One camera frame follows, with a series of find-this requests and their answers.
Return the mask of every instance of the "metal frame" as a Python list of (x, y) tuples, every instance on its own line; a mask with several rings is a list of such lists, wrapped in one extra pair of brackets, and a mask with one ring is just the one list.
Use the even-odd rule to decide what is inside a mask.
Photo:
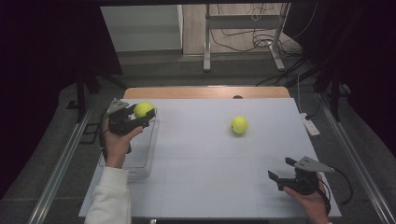
[(90, 119), (92, 114), (92, 108), (96, 101), (96, 95), (93, 96), (92, 101), (88, 107), (87, 113), (82, 118), (82, 121), (78, 123), (64, 147), (64, 153), (61, 155), (60, 159), (56, 163), (56, 166), (49, 177), (49, 181), (47, 182), (46, 187), (44, 187), (43, 192), (41, 193), (40, 198), (38, 199), (37, 204), (35, 205), (35, 209), (33, 210), (32, 215), (30, 216), (27, 223), (43, 223), (48, 211), (50, 210), (50, 206), (52, 204), (53, 199), (55, 198), (56, 192), (60, 187), (62, 180), (64, 179), (64, 174), (69, 166), (69, 163), (73, 157), (73, 154), (78, 145), (79, 139), (82, 136), (85, 126)]
[(361, 158), (359, 157), (359, 154), (356, 152), (355, 147), (348, 138), (342, 124), (340, 122), (337, 122), (332, 116), (332, 112), (329, 109), (330, 105), (326, 97), (321, 97), (321, 95), (318, 94), (318, 98), (324, 103), (323, 110), (326, 114), (326, 117), (332, 125), (332, 129), (334, 130), (335, 135), (337, 135), (338, 140), (343, 146), (343, 149), (349, 159), (350, 164), (352, 165), (361, 184), (366, 190), (367, 195), (369, 196), (374, 206), (374, 209), (377, 212), (382, 223), (395, 224), (395, 217), (392, 214), (387, 201), (379, 190), (378, 185), (374, 182), (373, 178), (368, 173), (366, 167), (361, 161)]
[(206, 4), (205, 15), (205, 52), (204, 71), (210, 71), (210, 39), (211, 29), (276, 29), (273, 41), (269, 41), (269, 50), (274, 58), (278, 71), (285, 71), (285, 65), (279, 57), (277, 42), (282, 33), (286, 14), (290, 3), (285, 3), (280, 15), (262, 15), (259, 20), (254, 21), (250, 15), (214, 15), (209, 12), (209, 4)]

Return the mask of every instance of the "black curtain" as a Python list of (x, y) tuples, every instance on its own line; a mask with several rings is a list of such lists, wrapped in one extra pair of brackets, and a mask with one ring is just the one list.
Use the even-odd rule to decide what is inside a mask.
[(60, 91), (76, 82), (76, 73), (88, 75), (95, 67), (121, 75), (121, 69), (99, 6), (2, 1), (0, 27), (3, 197), (46, 131)]
[(396, 157), (396, 6), (371, 1), (340, 55), (349, 103)]

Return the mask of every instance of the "tennis ball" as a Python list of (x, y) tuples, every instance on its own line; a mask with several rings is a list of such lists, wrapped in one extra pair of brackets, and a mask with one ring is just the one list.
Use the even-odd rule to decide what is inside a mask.
[(231, 121), (231, 128), (235, 133), (244, 133), (248, 128), (248, 120), (242, 116), (236, 116)]
[(147, 101), (142, 101), (134, 107), (134, 116), (136, 118), (141, 118), (141, 117), (145, 116), (146, 113), (149, 112), (153, 108), (154, 108), (154, 105), (152, 105), (151, 103), (149, 103)]

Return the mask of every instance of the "transparent plastic container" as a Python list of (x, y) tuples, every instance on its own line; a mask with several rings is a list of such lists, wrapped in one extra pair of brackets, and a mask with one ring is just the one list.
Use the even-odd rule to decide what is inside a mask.
[[(128, 182), (149, 177), (159, 127), (160, 121), (155, 117), (141, 134), (132, 139), (130, 143), (132, 151), (126, 154), (123, 164), (123, 168), (129, 170)], [(105, 165), (105, 158), (102, 155), (99, 166)]]

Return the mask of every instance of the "metal rail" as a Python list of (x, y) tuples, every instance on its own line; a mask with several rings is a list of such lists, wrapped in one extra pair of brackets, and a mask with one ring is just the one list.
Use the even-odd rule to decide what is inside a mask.
[(41, 193), (41, 196), (38, 199), (37, 204), (35, 205), (35, 209), (33, 210), (33, 213), (27, 223), (36, 224), (44, 222), (44, 219), (46, 218), (47, 213), (50, 210), (52, 201), (55, 198), (56, 192), (58, 191), (58, 188), (61, 185), (62, 180), (64, 179), (64, 174), (67, 170), (67, 167), (69, 166), (70, 160), (73, 157), (79, 139), (84, 132), (84, 128), (92, 114), (92, 108), (95, 100), (96, 95), (93, 96), (88, 110), (86, 111), (85, 116), (82, 118), (82, 121), (76, 125), (72, 136), (70, 137), (64, 148), (64, 153), (59, 158), (51, 176), (49, 177), (49, 181), (47, 182), (46, 187), (44, 187), (44, 190)]
[(368, 173), (366, 167), (361, 161), (361, 158), (359, 157), (359, 154), (356, 152), (355, 147), (348, 138), (342, 124), (340, 122), (337, 122), (332, 116), (332, 112), (329, 109), (329, 102), (327, 101), (326, 97), (321, 97), (321, 95), (318, 94), (318, 98), (324, 103), (323, 110), (330, 124), (332, 125), (332, 128), (337, 135), (337, 138), (340, 140), (340, 143), (343, 146), (349, 162), (351, 163), (356, 175), (358, 176), (361, 184), (366, 190), (367, 195), (369, 196), (374, 206), (374, 209), (378, 213), (378, 216), (381, 219), (382, 223), (395, 224), (395, 217), (390, 211), (387, 201), (379, 190), (378, 185), (374, 182), (373, 178)]

